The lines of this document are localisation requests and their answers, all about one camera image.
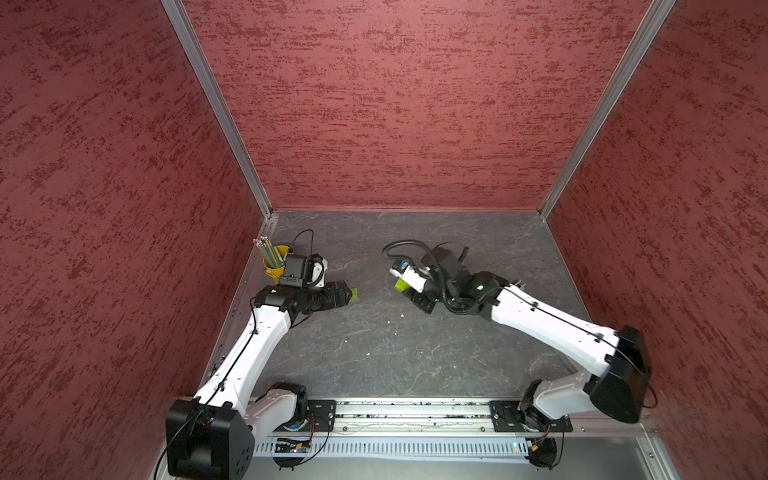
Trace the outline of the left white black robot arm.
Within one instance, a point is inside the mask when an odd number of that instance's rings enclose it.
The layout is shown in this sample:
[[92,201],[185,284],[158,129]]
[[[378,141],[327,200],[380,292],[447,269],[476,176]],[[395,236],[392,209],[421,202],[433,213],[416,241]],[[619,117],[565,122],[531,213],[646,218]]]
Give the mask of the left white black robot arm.
[[165,420],[162,458],[183,479],[241,479],[257,443],[273,431],[315,432],[305,387],[278,382],[257,399],[256,383],[281,339],[314,313],[341,308],[355,293],[328,282],[318,254],[286,258],[283,274],[249,301],[250,317],[232,350],[189,400],[179,399]]

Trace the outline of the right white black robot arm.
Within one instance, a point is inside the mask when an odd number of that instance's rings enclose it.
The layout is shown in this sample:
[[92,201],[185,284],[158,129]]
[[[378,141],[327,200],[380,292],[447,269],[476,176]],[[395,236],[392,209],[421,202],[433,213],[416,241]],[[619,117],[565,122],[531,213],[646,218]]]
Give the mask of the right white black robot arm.
[[488,271],[470,272],[441,247],[420,262],[394,261],[398,289],[422,311],[438,303],[455,314],[477,315],[513,328],[573,361],[575,373],[534,380],[517,406],[516,418],[530,431],[544,431],[573,414],[598,411],[626,424],[639,421],[649,390],[651,366],[643,335],[619,331],[567,314]]

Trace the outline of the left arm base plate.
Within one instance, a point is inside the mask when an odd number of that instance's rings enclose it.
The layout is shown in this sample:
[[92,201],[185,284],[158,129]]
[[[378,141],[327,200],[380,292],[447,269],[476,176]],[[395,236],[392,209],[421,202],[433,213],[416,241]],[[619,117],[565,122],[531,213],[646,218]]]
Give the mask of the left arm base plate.
[[299,400],[294,416],[281,428],[287,432],[331,432],[334,429],[336,400]]

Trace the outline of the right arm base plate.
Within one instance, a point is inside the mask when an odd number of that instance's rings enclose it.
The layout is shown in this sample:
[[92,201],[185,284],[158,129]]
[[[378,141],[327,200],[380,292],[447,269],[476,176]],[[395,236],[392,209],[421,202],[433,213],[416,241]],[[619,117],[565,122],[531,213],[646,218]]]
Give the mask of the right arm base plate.
[[495,400],[490,401],[488,406],[490,419],[497,433],[544,434],[547,431],[550,433],[573,431],[569,419],[565,417],[549,419],[534,407],[521,408],[519,401]]

